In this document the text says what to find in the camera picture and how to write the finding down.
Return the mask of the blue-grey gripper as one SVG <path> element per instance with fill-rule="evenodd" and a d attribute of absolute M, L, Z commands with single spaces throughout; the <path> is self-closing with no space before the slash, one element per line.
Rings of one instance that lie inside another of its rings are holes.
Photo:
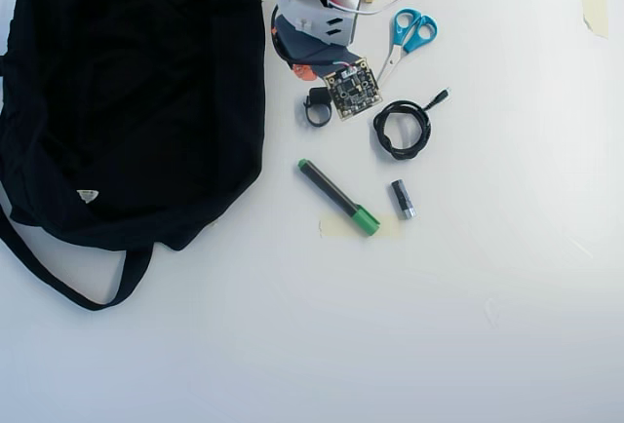
<path fill-rule="evenodd" d="M 326 44 L 297 31 L 283 16 L 272 21 L 272 43 L 278 56 L 303 81 L 315 81 L 316 72 L 335 72 L 360 59 L 344 46 Z"/>

